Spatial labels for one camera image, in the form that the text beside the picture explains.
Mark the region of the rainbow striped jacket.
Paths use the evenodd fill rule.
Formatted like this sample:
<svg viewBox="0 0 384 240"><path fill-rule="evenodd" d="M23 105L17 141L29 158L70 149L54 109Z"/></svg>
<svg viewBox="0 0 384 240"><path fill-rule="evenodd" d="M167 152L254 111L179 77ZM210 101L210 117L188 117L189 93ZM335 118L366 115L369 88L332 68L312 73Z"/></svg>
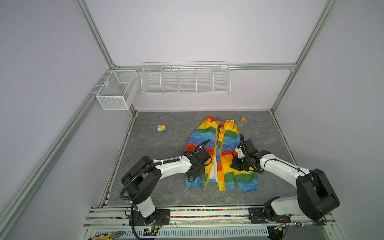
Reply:
<svg viewBox="0 0 384 240"><path fill-rule="evenodd" d="M216 183L219 191L232 191L238 186L243 192L258 190L259 179L256 172L238 171L231 168L234 157L238 156L236 148L241 143L240 131L234 120L219 120L208 117L192 133L186 143L186 150L192 151L209 140L204 149L211 159L197 177L186 180L186 187L202 187Z"/></svg>

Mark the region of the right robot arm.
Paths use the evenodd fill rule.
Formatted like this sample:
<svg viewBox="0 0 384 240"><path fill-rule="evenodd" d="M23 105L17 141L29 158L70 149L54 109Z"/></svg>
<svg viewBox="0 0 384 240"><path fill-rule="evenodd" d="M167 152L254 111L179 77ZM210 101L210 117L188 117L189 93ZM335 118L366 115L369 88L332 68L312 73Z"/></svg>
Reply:
<svg viewBox="0 0 384 240"><path fill-rule="evenodd" d="M313 221L324 220L340 206L340 200L326 174L308 170L279 159L267 150L257 150L251 140L240 135L232 169L263 174L270 172L295 187L293 197L275 197L264 204L260 214L267 222L276 223L283 216L304 215Z"/></svg>

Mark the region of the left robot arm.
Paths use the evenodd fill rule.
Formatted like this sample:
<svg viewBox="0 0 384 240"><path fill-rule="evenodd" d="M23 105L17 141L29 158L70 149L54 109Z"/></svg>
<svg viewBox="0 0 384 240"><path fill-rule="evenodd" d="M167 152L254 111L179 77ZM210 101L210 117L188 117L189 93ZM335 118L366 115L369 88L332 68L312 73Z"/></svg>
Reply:
<svg viewBox="0 0 384 240"><path fill-rule="evenodd" d="M158 212L151 197L153 190L160 180L173 175L185 174L187 181L191 183L202 176L205 167L213 162L213 158L205 149L210 141L208 139L195 149L169 159L153 160L144 156L122 177L123 188L119 198L131 203L132 225L153 225L169 213L168 210Z"/></svg>

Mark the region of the yellow white small toy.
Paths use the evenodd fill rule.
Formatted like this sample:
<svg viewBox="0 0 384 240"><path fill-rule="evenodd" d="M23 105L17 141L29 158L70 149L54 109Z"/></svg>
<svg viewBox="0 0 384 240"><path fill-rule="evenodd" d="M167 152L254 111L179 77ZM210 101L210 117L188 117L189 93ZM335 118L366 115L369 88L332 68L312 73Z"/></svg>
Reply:
<svg viewBox="0 0 384 240"><path fill-rule="evenodd" d="M164 132L166 130L166 125L158 125L157 126L157 131L158 132Z"/></svg>

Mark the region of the white mesh box basket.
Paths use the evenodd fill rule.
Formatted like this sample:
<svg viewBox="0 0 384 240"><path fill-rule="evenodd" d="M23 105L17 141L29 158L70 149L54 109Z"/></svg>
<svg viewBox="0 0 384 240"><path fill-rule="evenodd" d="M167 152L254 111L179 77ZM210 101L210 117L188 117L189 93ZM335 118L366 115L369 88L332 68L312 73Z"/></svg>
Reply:
<svg viewBox="0 0 384 240"><path fill-rule="evenodd" d="M136 71L112 70L96 94L104 110L129 111L140 81Z"/></svg>

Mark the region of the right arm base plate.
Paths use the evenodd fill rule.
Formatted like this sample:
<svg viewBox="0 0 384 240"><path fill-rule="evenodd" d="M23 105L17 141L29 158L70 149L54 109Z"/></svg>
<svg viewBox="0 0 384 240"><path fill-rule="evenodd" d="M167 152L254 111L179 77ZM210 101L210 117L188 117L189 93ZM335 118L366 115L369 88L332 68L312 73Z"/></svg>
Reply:
<svg viewBox="0 0 384 240"><path fill-rule="evenodd" d="M252 224L288 224L291 222L290 216L278 216L270 208L253 207L248 208L248 211Z"/></svg>

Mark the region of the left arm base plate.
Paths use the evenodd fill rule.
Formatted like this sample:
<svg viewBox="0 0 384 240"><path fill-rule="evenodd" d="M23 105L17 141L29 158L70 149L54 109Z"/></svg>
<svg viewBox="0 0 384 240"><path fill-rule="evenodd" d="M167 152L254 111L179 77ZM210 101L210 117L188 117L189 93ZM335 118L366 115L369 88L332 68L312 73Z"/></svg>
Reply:
<svg viewBox="0 0 384 240"><path fill-rule="evenodd" d="M148 217L143 217L142 213L137 210L131 212L129 225L131 226L168 226L171 220L170 209L156 209L154 213Z"/></svg>

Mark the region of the green handled ratchet tool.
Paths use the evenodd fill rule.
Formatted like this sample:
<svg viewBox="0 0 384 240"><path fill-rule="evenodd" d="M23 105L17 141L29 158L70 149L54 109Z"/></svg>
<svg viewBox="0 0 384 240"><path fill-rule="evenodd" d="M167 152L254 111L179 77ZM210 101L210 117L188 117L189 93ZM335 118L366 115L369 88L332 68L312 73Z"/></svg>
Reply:
<svg viewBox="0 0 384 240"><path fill-rule="evenodd" d="M295 221L294 226L297 228L302 228L305 226L325 226L325 221L310 221L310 222L302 222L302 221Z"/></svg>

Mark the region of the yellow handled pliers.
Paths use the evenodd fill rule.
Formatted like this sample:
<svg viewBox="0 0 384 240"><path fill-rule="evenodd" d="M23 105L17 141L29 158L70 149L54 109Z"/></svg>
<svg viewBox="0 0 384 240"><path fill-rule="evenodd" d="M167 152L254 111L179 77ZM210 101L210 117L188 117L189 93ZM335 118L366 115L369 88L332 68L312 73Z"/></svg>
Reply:
<svg viewBox="0 0 384 240"><path fill-rule="evenodd" d="M93 238L90 238L89 240L115 240L121 237L124 233L125 233L124 231L118 231L118 232L113 232L108 234L102 234L102 235L98 235Z"/></svg>

